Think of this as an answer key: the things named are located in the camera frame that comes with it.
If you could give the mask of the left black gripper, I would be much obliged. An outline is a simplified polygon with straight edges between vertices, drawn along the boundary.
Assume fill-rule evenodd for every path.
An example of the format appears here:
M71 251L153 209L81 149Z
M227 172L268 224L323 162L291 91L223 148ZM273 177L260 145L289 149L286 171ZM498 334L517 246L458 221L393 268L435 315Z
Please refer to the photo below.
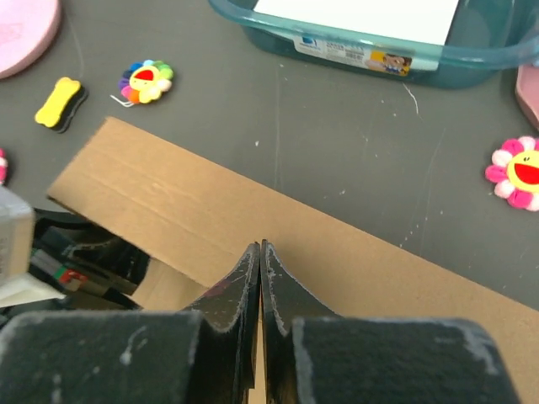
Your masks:
M29 273L61 297L10 303L1 323L29 311L139 310L132 295L149 256L103 227L67 212L37 209Z

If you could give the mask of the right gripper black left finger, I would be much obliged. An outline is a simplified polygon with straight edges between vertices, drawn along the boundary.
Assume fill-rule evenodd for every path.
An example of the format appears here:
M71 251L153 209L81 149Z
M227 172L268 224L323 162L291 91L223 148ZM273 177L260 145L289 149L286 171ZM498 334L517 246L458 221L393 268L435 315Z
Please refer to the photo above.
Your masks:
M180 311L32 311L1 331L4 403L245 403L260 246Z

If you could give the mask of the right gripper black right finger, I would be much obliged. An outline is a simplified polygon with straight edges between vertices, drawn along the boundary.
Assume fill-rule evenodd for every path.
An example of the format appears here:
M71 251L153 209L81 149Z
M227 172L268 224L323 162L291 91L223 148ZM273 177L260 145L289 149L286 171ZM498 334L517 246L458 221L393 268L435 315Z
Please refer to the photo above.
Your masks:
M517 403L494 340L455 317L340 316L263 242L269 403Z

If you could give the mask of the brown cardboard box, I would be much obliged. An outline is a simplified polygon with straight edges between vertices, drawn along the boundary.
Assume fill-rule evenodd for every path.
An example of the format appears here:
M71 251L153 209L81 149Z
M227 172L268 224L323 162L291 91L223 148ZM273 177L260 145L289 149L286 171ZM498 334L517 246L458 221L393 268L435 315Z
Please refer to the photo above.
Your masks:
M538 400L536 310L124 121L106 119L48 195L153 258L134 295L144 308L180 307L266 239L339 313L479 322L521 400Z

